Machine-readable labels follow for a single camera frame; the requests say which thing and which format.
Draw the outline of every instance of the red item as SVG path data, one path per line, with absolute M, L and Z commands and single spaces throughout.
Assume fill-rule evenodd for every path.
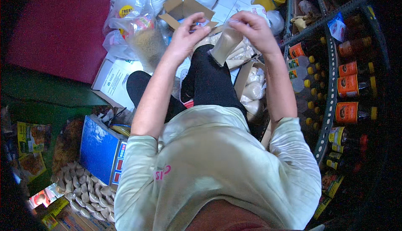
M 7 62 L 93 83 L 106 55 L 103 23 L 110 0 L 28 0 Z

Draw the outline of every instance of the person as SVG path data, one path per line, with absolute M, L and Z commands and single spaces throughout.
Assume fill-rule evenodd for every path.
M 203 13 L 174 32 L 152 77 L 134 72 L 127 91 L 137 111 L 115 197 L 117 230 L 304 229 L 321 196 L 321 175 L 300 131 L 294 92 L 278 44 L 263 17 L 241 11 L 230 26 L 265 60 L 269 151 L 249 131 L 228 66 L 197 48 L 171 96 L 176 69 L 210 32 L 193 27 Z

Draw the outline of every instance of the orange bottle label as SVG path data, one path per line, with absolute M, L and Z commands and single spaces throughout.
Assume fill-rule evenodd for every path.
M 303 49 L 301 48 L 301 42 L 289 48 L 289 54 L 292 58 L 305 56 Z
M 353 55 L 350 41 L 346 41 L 339 45 L 339 54 L 341 57 L 347 57 L 347 56 Z
M 339 77 L 357 74 L 357 62 L 353 61 L 339 66 Z
M 338 78 L 338 94 L 341 98 L 359 96 L 357 75 Z
M 339 123 L 357 123 L 357 106 L 359 102 L 343 102 L 336 105 L 335 120 Z

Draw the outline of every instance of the yellow sticker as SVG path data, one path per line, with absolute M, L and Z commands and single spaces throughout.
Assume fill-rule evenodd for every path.
M 134 10 L 134 8 L 130 5 L 123 6 L 119 11 L 120 18 L 127 16 L 133 10 Z

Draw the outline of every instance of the white tile floor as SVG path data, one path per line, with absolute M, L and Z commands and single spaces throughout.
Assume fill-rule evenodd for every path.
M 212 21 L 218 22 L 218 25 L 224 24 L 224 22 L 238 12 L 238 8 L 242 6 L 251 5 L 251 0 L 218 0 L 215 6 L 212 8 L 215 11 L 215 15 L 212 17 Z M 230 72 L 232 83 L 236 79 L 239 69 L 234 69 Z

